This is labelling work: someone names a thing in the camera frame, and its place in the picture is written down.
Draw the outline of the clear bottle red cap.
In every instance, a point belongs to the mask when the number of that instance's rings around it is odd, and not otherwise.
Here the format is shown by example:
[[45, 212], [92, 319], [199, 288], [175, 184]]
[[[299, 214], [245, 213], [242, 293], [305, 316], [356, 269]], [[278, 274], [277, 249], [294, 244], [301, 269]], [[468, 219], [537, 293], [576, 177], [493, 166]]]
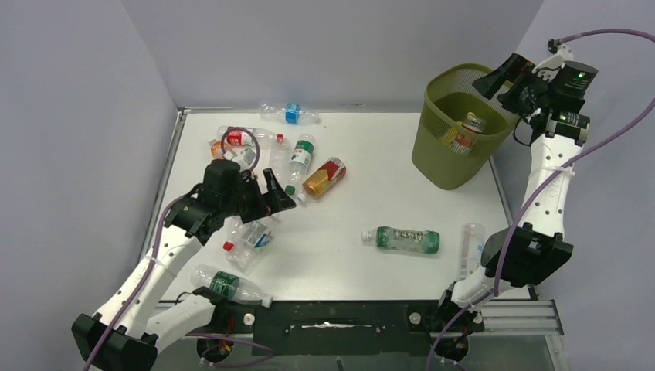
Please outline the clear bottle red cap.
[[[487, 121], [484, 118], [475, 115], [475, 113], [469, 112], [463, 121], [458, 121], [458, 125], [462, 129], [465, 129], [467, 133], [483, 134], [484, 129], [487, 126]], [[476, 146], [477, 140], [470, 137], [468, 134], [462, 135], [467, 137], [466, 141], [463, 143], [467, 146], [467, 150], [463, 154], [458, 155], [468, 156]]]

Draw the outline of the yellow honey pomelo drink bottle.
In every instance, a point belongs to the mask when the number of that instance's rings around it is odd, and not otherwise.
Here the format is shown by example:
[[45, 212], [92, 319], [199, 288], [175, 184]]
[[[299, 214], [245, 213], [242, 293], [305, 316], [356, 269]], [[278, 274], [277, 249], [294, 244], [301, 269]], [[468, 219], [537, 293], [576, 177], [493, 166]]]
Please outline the yellow honey pomelo drink bottle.
[[448, 128], [441, 136], [441, 142], [456, 154], [463, 154], [467, 150], [467, 146], [463, 143], [467, 137], [462, 135], [456, 128]]

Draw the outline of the green tea bottle white cap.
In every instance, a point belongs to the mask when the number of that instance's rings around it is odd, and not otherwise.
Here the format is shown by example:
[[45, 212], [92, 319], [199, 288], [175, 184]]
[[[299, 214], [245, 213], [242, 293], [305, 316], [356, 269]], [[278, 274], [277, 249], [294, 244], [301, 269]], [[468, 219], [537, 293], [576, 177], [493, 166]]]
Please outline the green tea bottle white cap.
[[379, 226], [361, 232], [364, 245], [380, 250], [397, 250], [410, 253], [433, 255], [439, 251], [440, 235], [435, 231], [403, 230], [390, 226]]

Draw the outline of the clear water bottle blue cap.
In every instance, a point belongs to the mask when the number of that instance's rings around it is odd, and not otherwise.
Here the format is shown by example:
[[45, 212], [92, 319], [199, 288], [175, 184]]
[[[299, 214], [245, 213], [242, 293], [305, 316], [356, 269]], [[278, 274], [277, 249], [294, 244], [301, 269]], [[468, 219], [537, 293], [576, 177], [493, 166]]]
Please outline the clear water bottle blue cap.
[[485, 228], [479, 223], [464, 224], [461, 229], [460, 266], [457, 280], [469, 277], [479, 266], [485, 243]]

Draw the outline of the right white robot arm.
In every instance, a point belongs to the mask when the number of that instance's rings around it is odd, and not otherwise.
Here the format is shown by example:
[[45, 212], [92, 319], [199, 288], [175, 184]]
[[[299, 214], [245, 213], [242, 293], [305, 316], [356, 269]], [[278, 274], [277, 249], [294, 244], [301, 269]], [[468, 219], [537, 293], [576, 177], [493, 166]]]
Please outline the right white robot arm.
[[479, 311], [504, 291], [540, 284], [570, 259], [573, 246], [564, 241], [563, 214], [575, 157], [589, 136], [590, 119], [580, 110], [597, 73], [562, 46], [539, 64], [514, 53], [473, 82], [482, 97], [496, 99], [531, 127], [531, 169], [521, 215], [488, 238], [480, 266], [453, 283], [443, 295], [446, 301], [435, 307], [441, 328], [461, 324], [464, 308]]

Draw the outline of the clear bottle red label left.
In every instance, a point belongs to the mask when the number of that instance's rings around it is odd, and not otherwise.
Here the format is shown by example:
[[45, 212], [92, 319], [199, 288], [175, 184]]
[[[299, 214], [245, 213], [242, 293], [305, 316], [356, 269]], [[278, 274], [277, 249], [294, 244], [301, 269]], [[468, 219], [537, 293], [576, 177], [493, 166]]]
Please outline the clear bottle red label left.
[[232, 253], [244, 247], [244, 243], [241, 240], [243, 227], [244, 224], [239, 216], [234, 216], [226, 220], [226, 240], [223, 244], [224, 251]]

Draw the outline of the clear bottle red label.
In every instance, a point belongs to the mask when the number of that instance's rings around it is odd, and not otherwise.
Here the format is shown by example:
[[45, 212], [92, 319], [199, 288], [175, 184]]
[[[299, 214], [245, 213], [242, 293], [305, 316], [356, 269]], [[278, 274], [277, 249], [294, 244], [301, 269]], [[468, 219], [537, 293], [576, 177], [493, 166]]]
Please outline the clear bottle red label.
[[244, 224], [239, 216], [234, 216], [226, 220], [226, 240], [223, 244], [224, 251], [232, 253], [244, 247], [244, 243], [241, 240], [243, 227]]
[[[283, 134], [264, 128], [245, 127], [245, 130], [252, 133], [259, 147], [262, 149], [270, 149], [274, 143], [284, 138]], [[229, 132], [226, 136], [226, 144], [236, 147], [256, 147], [253, 137], [244, 130]]]

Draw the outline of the crushed clear bottle white cap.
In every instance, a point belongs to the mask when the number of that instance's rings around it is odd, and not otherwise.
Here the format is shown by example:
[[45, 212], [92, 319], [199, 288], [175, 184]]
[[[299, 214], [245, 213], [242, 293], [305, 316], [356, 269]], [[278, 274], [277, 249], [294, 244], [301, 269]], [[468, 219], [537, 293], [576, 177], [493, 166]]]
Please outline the crushed clear bottle white cap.
[[226, 260], [242, 273], [247, 273], [259, 257], [262, 249], [273, 239], [273, 229], [270, 225], [259, 221], [243, 223], [241, 237], [244, 247], [235, 252], [226, 252]]

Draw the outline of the amber tea bottle red label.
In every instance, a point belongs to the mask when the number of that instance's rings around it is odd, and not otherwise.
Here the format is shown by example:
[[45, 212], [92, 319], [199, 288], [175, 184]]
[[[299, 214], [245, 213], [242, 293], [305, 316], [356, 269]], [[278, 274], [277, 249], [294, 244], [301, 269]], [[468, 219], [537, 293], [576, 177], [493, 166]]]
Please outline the amber tea bottle red label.
[[337, 157], [330, 157], [302, 183], [301, 190], [296, 194], [296, 199], [301, 203], [306, 203], [321, 198], [346, 173], [345, 163]]

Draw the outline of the clear bottle red label top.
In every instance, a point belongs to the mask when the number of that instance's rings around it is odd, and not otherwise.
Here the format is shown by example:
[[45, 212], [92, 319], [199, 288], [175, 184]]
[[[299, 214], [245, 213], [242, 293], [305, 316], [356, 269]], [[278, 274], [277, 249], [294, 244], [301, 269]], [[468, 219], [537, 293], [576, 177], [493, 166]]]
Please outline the clear bottle red label top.
[[[252, 133], [259, 147], [262, 149], [270, 149], [274, 143], [284, 138], [283, 134], [264, 128], [245, 127], [245, 130]], [[226, 144], [236, 147], [256, 147], [253, 137], [244, 130], [229, 132], [226, 136]]]

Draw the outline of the orange drink bottle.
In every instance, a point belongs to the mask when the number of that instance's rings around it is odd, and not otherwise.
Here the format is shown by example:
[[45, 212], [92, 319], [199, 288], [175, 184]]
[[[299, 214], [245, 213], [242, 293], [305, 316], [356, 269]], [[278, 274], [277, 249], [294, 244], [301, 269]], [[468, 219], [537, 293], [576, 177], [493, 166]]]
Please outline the orange drink bottle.
[[218, 140], [211, 140], [209, 142], [209, 149], [214, 159], [223, 159], [225, 153], [232, 154], [233, 150], [229, 144], [222, 145]]

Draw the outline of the clear bottle blue label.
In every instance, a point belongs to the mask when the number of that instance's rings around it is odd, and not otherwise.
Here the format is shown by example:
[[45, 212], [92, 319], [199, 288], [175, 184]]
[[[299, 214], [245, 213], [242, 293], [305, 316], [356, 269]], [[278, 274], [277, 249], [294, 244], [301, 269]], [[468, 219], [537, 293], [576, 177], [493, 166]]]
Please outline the clear bottle blue label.
[[275, 121], [286, 124], [318, 124], [321, 117], [316, 111], [307, 111], [299, 104], [261, 103], [259, 113], [265, 121]]

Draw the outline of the clear bottle dark green label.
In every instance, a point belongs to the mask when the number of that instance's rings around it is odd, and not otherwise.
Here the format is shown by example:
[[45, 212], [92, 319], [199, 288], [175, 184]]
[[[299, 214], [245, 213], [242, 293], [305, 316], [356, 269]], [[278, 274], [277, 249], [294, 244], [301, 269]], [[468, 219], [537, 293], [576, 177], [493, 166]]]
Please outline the clear bottle dark green label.
[[190, 282], [194, 288], [207, 287], [239, 304], [269, 308], [273, 302], [273, 296], [252, 281], [209, 265], [198, 265]]

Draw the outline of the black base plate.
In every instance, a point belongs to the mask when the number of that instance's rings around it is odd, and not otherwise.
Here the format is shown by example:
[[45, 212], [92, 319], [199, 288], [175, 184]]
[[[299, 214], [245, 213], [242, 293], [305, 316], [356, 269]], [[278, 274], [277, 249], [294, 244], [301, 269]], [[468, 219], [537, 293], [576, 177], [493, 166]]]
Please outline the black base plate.
[[224, 302], [194, 331], [250, 339], [254, 356], [424, 356], [451, 315], [436, 299]]

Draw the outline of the aluminium frame rail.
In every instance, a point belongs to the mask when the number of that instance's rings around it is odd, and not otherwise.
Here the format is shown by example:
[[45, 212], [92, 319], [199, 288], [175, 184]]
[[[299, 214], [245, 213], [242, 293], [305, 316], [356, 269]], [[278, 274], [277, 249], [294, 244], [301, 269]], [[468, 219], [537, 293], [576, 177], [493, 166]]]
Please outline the aluminium frame rail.
[[[239, 304], [223, 298], [216, 308], [224, 302]], [[472, 334], [533, 336], [563, 333], [557, 309], [551, 301], [494, 300], [488, 302], [476, 314], [460, 314], [456, 308], [441, 309], [451, 312], [452, 315], [448, 325], [444, 326], [433, 344], [436, 345], [437, 354], [452, 360], [465, 356], [467, 337]], [[198, 337], [209, 335], [195, 331], [190, 333]]]

